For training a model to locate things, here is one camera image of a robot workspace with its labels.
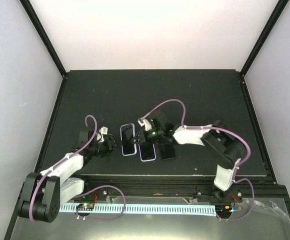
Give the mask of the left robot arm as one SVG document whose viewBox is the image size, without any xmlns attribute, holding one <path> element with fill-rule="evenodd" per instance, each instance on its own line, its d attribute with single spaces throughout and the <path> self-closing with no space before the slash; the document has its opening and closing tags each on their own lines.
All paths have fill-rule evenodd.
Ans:
<svg viewBox="0 0 290 240">
<path fill-rule="evenodd" d="M 62 205 L 80 198 L 88 199 L 97 190 L 83 179 L 74 177 L 92 157 L 104 157 L 118 146 L 108 128 L 81 132 L 73 151 L 41 172 L 29 173 L 24 181 L 17 206 L 17 215 L 33 222 L 53 222 Z"/>
</svg>

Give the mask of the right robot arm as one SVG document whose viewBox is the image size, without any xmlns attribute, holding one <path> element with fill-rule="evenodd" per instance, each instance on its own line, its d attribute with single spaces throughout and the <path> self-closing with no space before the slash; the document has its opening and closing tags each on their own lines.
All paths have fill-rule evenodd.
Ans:
<svg viewBox="0 0 290 240">
<path fill-rule="evenodd" d="M 198 145 L 209 149 L 216 159 L 213 198 L 225 201 L 235 182 L 240 165 L 251 156 L 251 148 L 239 135 L 219 126 L 219 122 L 204 126 L 188 126 L 169 121 L 160 110 L 137 120 L 140 130 L 128 141 L 146 145 Z"/>
</svg>

